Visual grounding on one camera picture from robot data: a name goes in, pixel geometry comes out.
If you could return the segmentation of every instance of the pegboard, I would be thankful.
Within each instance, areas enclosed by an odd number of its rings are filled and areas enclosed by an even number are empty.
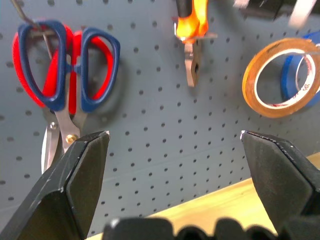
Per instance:
[[[242,76],[255,53],[284,37],[318,30],[310,17],[304,29],[243,17],[232,1],[208,6],[209,30],[203,42],[200,78],[189,88],[184,46],[174,37],[172,0],[20,1],[36,19],[57,19],[73,31],[96,27],[121,44],[120,65],[109,100],[90,114],[84,133],[110,131],[100,199],[89,236],[116,217],[148,216],[250,177],[241,130],[277,135],[305,155],[320,150],[319,104],[291,116],[269,119],[242,96]],[[22,23],[10,1],[0,3],[0,229],[8,222],[41,175],[46,122],[42,110],[22,89],[12,63],[11,45]],[[37,81],[46,76],[45,48],[30,50]],[[280,101],[274,64],[262,76],[261,98]],[[104,71],[92,71],[99,78]]]

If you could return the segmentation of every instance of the scissors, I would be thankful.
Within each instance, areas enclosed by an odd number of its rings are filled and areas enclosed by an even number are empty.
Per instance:
[[[46,20],[37,23],[42,28],[53,31],[59,40],[42,92],[31,73],[27,55],[26,40],[28,33],[33,32],[31,25],[23,24],[19,27],[14,37],[12,53],[14,67],[23,88],[32,100],[42,107],[47,120],[43,141],[45,153],[41,154],[43,173],[55,157],[59,135],[61,134],[65,153],[69,146],[81,136],[87,114],[93,112],[111,94],[119,67],[120,43],[108,33],[93,27],[73,34],[68,26],[59,21]],[[110,43],[112,53],[101,38]],[[108,65],[105,80],[92,98],[88,95],[90,43],[103,52]]]

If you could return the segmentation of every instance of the scissor pivot screw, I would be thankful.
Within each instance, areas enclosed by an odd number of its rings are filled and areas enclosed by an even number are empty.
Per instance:
[[[74,134],[69,134],[68,136],[65,137],[65,141],[68,143],[68,144],[72,144],[75,140],[77,140],[77,135],[74,135]]]
[[[57,124],[53,121],[53,122],[50,122],[50,129],[52,130],[55,130],[57,128]]]

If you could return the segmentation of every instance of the orange tape roll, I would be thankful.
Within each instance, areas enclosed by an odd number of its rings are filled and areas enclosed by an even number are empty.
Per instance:
[[[319,49],[311,40],[303,38],[284,38],[266,46],[253,57],[244,72],[242,93],[246,103],[257,113],[269,118],[284,117],[303,108],[320,87],[320,55],[304,56],[308,68],[305,83],[295,96],[285,102],[278,104],[263,102],[257,93],[258,78],[266,65],[276,57],[290,53],[304,54],[317,51]]]

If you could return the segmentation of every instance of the wooden surface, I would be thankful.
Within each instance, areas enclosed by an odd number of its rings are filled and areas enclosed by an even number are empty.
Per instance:
[[[320,169],[320,153],[308,159]],[[195,225],[212,235],[217,220],[223,217],[236,219],[245,229],[251,225],[261,225],[276,233],[251,178],[149,217],[167,218],[175,234],[186,225]],[[101,237],[98,234],[87,240],[100,240]]]

